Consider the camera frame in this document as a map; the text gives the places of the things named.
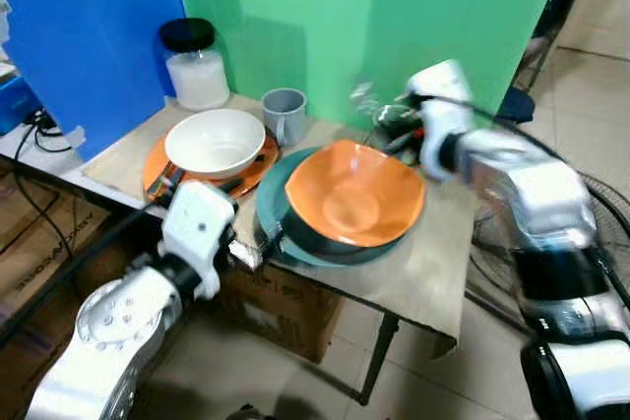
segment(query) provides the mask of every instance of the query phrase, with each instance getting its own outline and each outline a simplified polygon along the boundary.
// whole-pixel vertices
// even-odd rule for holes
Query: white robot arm
[[[409,80],[425,125],[420,159],[438,180],[458,175],[502,223],[536,338],[521,352],[542,420],[630,418],[630,325],[600,270],[605,255],[577,172],[520,137],[475,130],[470,93],[446,61]]]
[[[241,257],[248,253],[233,239],[234,214],[221,191],[182,184],[162,224],[162,257],[84,302],[72,340],[41,381],[27,418],[125,418],[139,374],[183,306],[219,292],[217,252],[231,246]],[[248,266],[260,265],[255,252],[248,255]]]

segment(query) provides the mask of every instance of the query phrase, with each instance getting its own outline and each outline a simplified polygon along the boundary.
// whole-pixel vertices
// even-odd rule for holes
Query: orange plate
[[[154,147],[149,152],[149,156],[147,157],[147,161],[145,162],[145,170],[142,175],[142,187],[145,190],[146,196],[148,195],[147,191],[149,190],[149,187],[153,184],[159,174],[164,170],[164,167],[168,164],[168,157],[166,156],[166,151],[164,150],[165,139],[166,137],[162,137],[156,142]],[[268,134],[262,149],[258,153],[258,157],[256,158],[256,160],[240,174],[228,177],[226,179],[211,180],[208,178],[200,178],[193,172],[186,172],[184,173],[182,182],[196,179],[199,181],[209,182],[214,186],[219,186],[225,182],[229,182],[232,179],[241,177],[243,178],[243,183],[229,194],[234,198],[242,197],[260,183],[260,181],[265,176],[265,173],[274,166],[274,164],[278,160],[279,155],[280,149],[278,148],[278,143],[276,143],[276,140]]]
[[[318,233],[361,247],[403,236],[424,204],[424,181],[394,157],[350,140],[311,154],[284,189],[297,214]]]

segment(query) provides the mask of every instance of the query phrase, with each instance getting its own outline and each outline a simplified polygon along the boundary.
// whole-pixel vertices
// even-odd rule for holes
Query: orange bowl
[[[424,181],[413,169],[350,140],[311,154],[284,189],[311,228],[360,247],[385,245],[403,236],[424,203]]]

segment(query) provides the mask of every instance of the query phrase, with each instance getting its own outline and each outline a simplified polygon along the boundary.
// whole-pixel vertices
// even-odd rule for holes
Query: glass jar
[[[212,48],[212,24],[204,19],[173,20],[159,29],[159,37],[168,50],[166,69],[179,104],[194,111],[225,105],[229,87],[221,54]]]

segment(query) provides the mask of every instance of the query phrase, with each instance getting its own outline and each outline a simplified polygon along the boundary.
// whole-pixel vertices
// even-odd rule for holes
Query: green board
[[[358,78],[391,102],[414,72],[458,59],[477,102],[495,112],[546,0],[184,0],[216,26],[233,90],[292,87],[308,113],[361,125]]]

